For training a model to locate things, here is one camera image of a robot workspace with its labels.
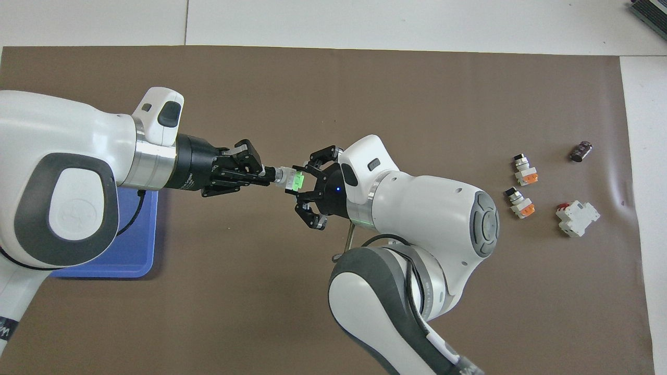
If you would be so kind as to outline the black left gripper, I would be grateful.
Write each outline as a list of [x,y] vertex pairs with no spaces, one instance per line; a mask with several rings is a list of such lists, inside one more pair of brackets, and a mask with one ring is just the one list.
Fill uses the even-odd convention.
[[[179,134],[176,138],[177,156],[172,171],[172,188],[187,191],[202,190],[203,197],[233,194],[248,185],[269,186],[275,177],[255,176],[264,172],[260,155],[248,139],[242,139],[235,147],[213,147],[198,137]],[[255,175],[242,178],[217,176],[212,178],[214,158],[228,151],[243,173]]]

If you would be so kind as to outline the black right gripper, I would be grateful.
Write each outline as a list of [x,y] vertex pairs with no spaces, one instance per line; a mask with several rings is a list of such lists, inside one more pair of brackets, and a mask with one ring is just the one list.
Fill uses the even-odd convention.
[[[337,161],[343,149],[335,145],[325,147],[310,154],[305,164],[305,172],[312,175],[322,175],[317,178],[315,190],[322,192],[322,197],[315,201],[297,201],[295,212],[302,218],[308,228],[323,231],[326,228],[329,215],[348,217],[347,195],[345,191],[343,173],[340,164],[333,163],[326,169],[326,163]],[[311,204],[319,209],[315,212]]]

